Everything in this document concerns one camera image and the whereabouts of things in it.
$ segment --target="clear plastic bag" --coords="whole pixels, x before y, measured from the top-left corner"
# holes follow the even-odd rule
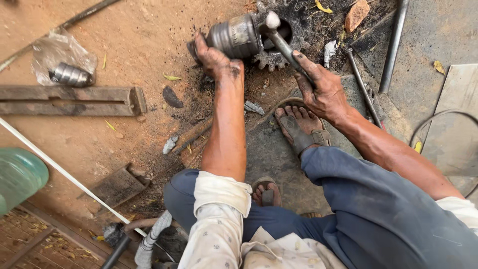
[[[61,62],[87,71],[92,76],[91,84],[95,82],[96,56],[85,50],[65,29],[60,34],[50,32],[33,45],[32,71],[38,83],[44,86],[59,85],[50,80],[48,70],[55,69]]]

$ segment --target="black cable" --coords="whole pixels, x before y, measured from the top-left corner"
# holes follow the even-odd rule
[[[428,118],[428,120],[424,121],[422,123],[422,125],[420,125],[416,130],[415,132],[413,133],[411,139],[410,139],[410,143],[409,143],[409,146],[411,148],[413,148],[413,141],[415,140],[415,137],[417,135],[417,133],[419,131],[421,131],[427,124],[429,124],[432,120],[440,117],[440,116],[443,116],[445,114],[448,114],[448,113],[458,113],[458,114],[462,114],[468,118],[470,118],[477,126],[478,126],[478,119],[473,116],[472,114],[468,113],[468,112],[465,112],[465,111],[462,111],[462,110],[454,110],[454,109],[450,109],[450,110],[445,110],[445,111],[442,111],[440,113],[437,113],[433,116],[431,116],[430,118]],[[465,199],[467,199],[468,197],[470,197],[476,190],[478,190],[478,184],[471,190],[471,192],[465,196]]]

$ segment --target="gear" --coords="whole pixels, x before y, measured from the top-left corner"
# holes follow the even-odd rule
[[[269,11],[274,11],[281,19],[281,26],[278,32],[284,37],[292,49],[300,51],[303,48],[309,48],[310,44],[304,40],[305,36],[313,33],[313,23],[307,20],[310,18],[311,11],[302,4],[303,0],[269,0],[267,3],[257,2],[257,13],[254,16],[254,24],[257,26],[265,20]],[[269,65],[269,71],[274,71],[277,66],[279,69],[285,68],[289,64],[282,54],[273,46],[271,41],[259,35],[264,49],[252,57],[252,62],[259,62],[259,69],[264,69]]]

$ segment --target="white rod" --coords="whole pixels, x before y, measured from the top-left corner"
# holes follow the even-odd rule
[[[81,182],[76,180],[65,169],[63,169],[59,164],[57,164],[55,161],[53,161],[47,154],[45,154],[45,152],[43,152],[43,151],[41,151],[41,149],[37,148],[37,146],[35,146],[32,142],[30,142],[25,136],[20,134],[20,132],[18,132],[15,128],[13,128],[10,124],[8,124],[8,122],[6,122],[4,119],[0,118],[0,123],[1,123],[1,125],[3,125],[3,127],[5,127],[7,130],[9,130],[10,133],[12,133],[14,136],[16,136],[22,142],[24,142],[25,145],[27,145],[29,148],[31,148],[38,156],[40,156],[43,160],[45,160],[47,163],[49,163],[51,166],[53,166],[56,170],[58,170],[60,173],[62,173],[62,175],[64,175],[67,179],[69,179],[71,182],[73,182],[75,185],[77,185],[82,191],[86,192],[86,194],[91,196],[91,198],[95,199],[101,205],[103,205],[108,210],[110,210],[113,214],[115,214],[115,216],[117,216],[124,223],[126,223],[126,224],[130,223],[130,221],[127,218],[123,217],[123,215],[116,212],[109,205],[107,205],[100,198],[98,198],[98,196],[96,196],[94,193],[92,193],[90,190],[88,190],[88,188],[86,188],[83,184],[81,184]],[[138,232],[140,235],[142,235],[143,237],[147,236],[147,234],[143,230],[141,230],[140,228],[136,228],[134,230],[136,232]],[[159,248],[161,248],[162,250],[164,250],[164,252],[169,256],[169,258],[172,261],[174,261],[174,259],[169,255],[169,253],[165,249],[163,249],[159,245],[157,245],[157,246]]]

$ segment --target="shirt sleeve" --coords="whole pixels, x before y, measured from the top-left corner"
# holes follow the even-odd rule
[[[200,171],[194,215],[179,269],[236,269],[241,262],[242,218],[249,214],[252,188],[233,178]]]
[[[452,196],[437,200],[436,203],[443,210],[453,213],[457,219],[478,235],[478,209],[475,208],[474,203]]]

